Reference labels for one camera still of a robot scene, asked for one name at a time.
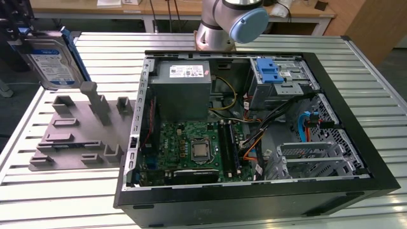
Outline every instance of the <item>yellow cable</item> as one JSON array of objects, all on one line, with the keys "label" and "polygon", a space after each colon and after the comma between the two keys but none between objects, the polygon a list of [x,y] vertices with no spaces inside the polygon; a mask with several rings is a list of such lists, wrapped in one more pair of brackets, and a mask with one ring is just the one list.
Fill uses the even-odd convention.
[{"label": "yellow cable", "polygon": [[235,92],[235,89],[233,87],[231,86],[231,84],[219,76],[216,76],[217,79],[220,79],[227,85],[228,87],[231,88],[231,90],[233,91],[233,102],[231,103],[231,105],[225,106],[225,107],[217,107],[217,108],[209,108],[211,111],[221,111],[221,110],[225,110],[228,108],[231,108],[235,103],[236,103],[236,100],[237,100],[237,97],[236,97],[236,92]]}]

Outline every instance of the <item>hard drive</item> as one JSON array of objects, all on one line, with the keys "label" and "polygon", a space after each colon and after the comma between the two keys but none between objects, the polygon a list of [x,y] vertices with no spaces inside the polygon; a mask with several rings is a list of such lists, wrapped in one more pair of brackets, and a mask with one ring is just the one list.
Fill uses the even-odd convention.
[{"label": "hard drive", "polygon": [[30,31],[14,48],[45,89],[78,88],[91,81],[69,31]]}]

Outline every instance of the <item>metal table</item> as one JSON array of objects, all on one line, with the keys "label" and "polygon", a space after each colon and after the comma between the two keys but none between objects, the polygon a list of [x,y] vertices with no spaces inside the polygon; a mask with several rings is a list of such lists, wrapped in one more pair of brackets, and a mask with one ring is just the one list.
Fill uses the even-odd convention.
[{"label": "metal table", "polygon": [[[192,50],[192,34],[83,33],[78,52],[107,99],[136,98],[144,50]],[[316,53],[401,188],[337,213],[191,228],[405,228],[407,104],[352,42],[339,37],[261,36],[237,50]],[[28,161],[44,134],[54,96],[85,100],[78,90],[36,93],[0,155],[0,224],[13,228],[136,228],[112,208],[119,168],[30,172]]]}]

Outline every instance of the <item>hard drive label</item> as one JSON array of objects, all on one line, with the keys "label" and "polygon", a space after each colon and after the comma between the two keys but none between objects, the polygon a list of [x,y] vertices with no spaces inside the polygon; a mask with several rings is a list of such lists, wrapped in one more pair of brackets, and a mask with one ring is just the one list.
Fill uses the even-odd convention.
[{"label": "hard drive label", "polygon": [[30,57],[50,83],[57,85],[70,85],[74,83],[72,73],[69,68],[62,64],[62,57],[57,50],[33,50]]}]

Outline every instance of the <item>black plastic frame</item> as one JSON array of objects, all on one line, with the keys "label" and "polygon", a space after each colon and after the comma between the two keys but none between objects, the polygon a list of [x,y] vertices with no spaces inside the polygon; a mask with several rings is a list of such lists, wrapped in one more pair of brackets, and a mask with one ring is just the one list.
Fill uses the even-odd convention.
[{"label": "black plastic frame", "polygon": [[[123,186],[123,170],[124,160],[121,160],[119,182],[115,195],[116,208],[123,205],[151,206],[155,203],[172,203],[172,202],[189,202],[189,201],[205,201],[220,199],[240,199],[255,197],[275,197],[285,195],[304,195],[319,193],[345,193],[345,196],[359,196],[357,201],[367,197],[381,196],[400,188],[396,179],[393,178],[391,171],[364,133],[364,130],[352,114],[352,111],[345,104],[345,101],[339,93],[333,82],[325,73],[317,57],[313,53],[307,52],[204,52],[204,51],[145,51],[145,55],[157,55],[160,59],[172,59],[177,54],[187,54],[189,58],[195,54],[239,54],[241,55],[295,55],[301,56],[308,68],[313,74],[313,77],[321,87],[321,91],[327,97],[331,107],[340,120],[343,129],[349,137],[352,145],[359,152],[360,158],[371,178],[349,179],[349,180],[329,180],[329,181],[309,181],[295,183],[267,183],[261,185],[251,186],[232,186],[232,187],[201,187],[201,188],[152,188],[145,191],[121,191]],[[313,210],[305,215],[320,215],[329,210],[339,210],[345,207],[353,198],[345,199],[340,204],[331,206],[331,209],[324,209],[319,213]]]}]

